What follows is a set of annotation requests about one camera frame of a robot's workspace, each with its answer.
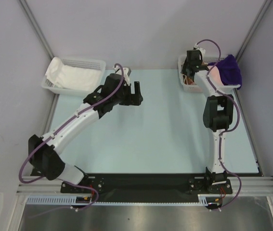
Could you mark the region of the yellow patterned towel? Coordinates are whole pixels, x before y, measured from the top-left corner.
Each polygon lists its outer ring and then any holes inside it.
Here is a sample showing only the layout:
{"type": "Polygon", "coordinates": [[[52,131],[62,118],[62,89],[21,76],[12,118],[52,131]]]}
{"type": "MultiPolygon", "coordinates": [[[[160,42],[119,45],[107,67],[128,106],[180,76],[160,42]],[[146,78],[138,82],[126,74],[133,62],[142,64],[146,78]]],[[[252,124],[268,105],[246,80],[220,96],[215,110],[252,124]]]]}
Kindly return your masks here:
{"type": "Polygon", "coordinates": [[[189,76],[181,73],[181,77],[184,85],[196,85],[195,82],[189,76]]]}

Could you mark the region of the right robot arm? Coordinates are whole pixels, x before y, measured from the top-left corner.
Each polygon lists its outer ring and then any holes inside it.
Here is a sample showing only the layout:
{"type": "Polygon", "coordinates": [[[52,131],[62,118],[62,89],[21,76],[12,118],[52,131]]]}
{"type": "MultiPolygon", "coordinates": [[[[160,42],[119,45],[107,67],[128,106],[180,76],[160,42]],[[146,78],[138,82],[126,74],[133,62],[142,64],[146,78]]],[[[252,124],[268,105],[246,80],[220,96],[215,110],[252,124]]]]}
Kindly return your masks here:
{"type": "Polygon", "coordinates": [[[217,68],[203,63],[200,50],[188,50],[182,65],[182,74],[202,90],[206,98],[203,124],[209,133],[209,162],[204,176],[204,189],[216,193],[227,182],[224,163],[225,136],[233,122],[233,97],[226,94],[225,86],[214,76],[217,68]]]}

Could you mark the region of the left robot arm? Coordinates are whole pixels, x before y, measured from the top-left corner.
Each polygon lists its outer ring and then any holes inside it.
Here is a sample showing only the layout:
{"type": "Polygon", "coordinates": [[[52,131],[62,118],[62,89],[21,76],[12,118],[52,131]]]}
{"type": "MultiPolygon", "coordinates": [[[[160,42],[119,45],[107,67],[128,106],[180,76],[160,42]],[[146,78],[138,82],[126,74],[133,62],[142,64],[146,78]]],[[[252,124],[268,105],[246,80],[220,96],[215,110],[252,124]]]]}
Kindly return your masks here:
{"type": "Polygon", "coordinates": [[[88,180],[78,167],[65,163],[60,155],[65,147],[88,125],[101,119],[116,105],[139,106],[143,101],[140,83],[131,85],[124,77],[112,73],[103,85],[86,96],[80,107],[58,128],[42,137],[33,135],[28,140],[29,162],[48,180],[59,179],[70,182],[78,193],[86,191],[88,180]]]}

